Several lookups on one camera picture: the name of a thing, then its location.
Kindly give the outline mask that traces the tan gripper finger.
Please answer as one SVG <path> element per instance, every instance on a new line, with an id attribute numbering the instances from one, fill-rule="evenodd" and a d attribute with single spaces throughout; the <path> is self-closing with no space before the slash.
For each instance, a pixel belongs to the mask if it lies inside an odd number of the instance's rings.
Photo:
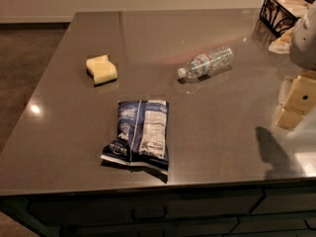
<path id="1" fill-rule="evenodd" d="M 298 75 L 283 81 L 284 100 L 281 105 L 287 111 L 306 116 L 316 106 L 316 80 Z"/>
<path id="2" fill-rule="evenodd" d="M 303 115 L 281 109 L 276 117 L 276 125 L 283 129 L 294 130 L 303 120 Z"/>

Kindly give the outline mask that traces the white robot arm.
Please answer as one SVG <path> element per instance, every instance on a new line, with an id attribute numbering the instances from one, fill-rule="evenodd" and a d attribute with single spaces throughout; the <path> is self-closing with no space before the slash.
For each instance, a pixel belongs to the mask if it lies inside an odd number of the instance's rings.
<path id="1" fill-rule="evenodd" d="M 278 95 L 275 125 L 295 130 L 316 106 L 316 1 L 298 20 L 290 43 L 290 59 L 302 71 L 286 76 Z"/>

